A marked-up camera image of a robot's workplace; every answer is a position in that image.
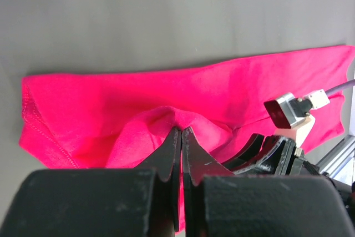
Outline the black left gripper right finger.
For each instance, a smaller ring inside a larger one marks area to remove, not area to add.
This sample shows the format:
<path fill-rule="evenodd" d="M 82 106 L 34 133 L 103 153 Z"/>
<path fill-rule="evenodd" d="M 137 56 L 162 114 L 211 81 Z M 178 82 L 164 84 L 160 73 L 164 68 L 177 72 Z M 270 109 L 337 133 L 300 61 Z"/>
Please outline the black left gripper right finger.
<path fill-rule="evenodd" d="M 236 175 L 182 133 L 187 236 L 353 236 L 349 185 L 323 175 Z"/>

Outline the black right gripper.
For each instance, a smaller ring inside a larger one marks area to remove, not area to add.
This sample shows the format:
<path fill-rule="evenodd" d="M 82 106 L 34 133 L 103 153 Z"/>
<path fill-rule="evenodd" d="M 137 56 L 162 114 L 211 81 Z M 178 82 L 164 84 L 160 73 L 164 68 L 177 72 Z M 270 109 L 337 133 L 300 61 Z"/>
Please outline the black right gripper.
<path fill-rule="evenodd" d="M 222 166 L 236 175 L 320 175 L 319 167 L 305 158 L 294 140 L 254 133 Z"/>

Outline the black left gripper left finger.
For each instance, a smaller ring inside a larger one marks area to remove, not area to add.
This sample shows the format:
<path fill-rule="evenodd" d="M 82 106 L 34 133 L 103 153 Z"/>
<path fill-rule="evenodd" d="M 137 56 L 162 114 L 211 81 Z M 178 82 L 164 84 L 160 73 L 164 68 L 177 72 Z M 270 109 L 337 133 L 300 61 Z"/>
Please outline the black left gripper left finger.
<path fill-rule="evenodd" d="M 174 236 L 179 231 L 181 133 L 131 169 L 55 169 L 29 174 L 2 236 Z"/>

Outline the pink t shirt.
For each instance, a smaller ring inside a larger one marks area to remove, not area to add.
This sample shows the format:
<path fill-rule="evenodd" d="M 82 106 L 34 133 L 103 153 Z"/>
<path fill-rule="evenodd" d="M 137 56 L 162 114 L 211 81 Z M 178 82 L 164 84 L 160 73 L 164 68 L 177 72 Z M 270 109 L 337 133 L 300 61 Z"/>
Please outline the pink t shirt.
<path fill-rule="evenodd" d="M 265 100 L 344 82 L 353 58 L 353 46 L 335 46 L 194 69 L 25 77 L 20 145 L 49 168 L 131 167 L 177 125 L 226 158 L 246 133 L 273 130 Z"/>

